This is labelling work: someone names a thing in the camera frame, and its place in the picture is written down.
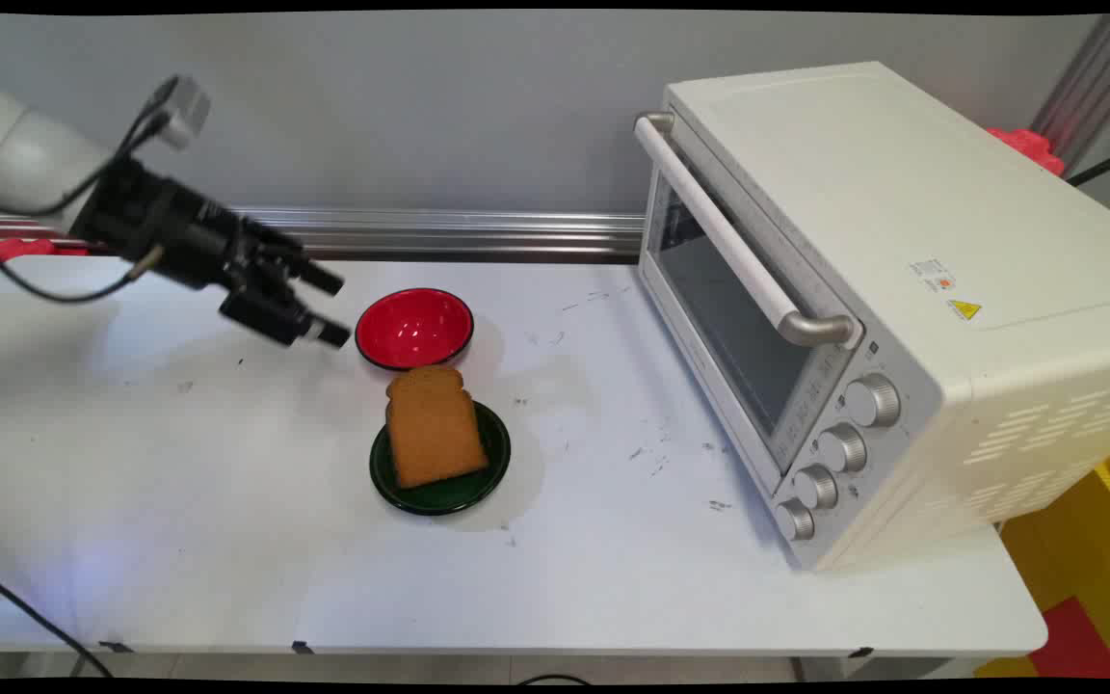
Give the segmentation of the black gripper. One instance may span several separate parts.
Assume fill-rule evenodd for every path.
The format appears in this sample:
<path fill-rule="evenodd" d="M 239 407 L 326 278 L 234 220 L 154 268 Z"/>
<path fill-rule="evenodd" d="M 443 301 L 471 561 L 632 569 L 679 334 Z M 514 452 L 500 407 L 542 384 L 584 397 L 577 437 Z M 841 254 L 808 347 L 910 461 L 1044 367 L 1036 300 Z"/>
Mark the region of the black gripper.
<path fill-rule="evenodd" d="M 221 315 L 282 346 L 303 339 L 339 350 L 353 334 L 311 310 L 292 286 L 300 280 L 335 296 L 344 285 L 296 237 L 235 214 L 137 159 L 124 158 L 98 178 L 69 234 L 132 263 L 160 249 L 153 271 L 193 289 L 224 286 Z M 232 272 L 250 258 L 278 271 Z"/>

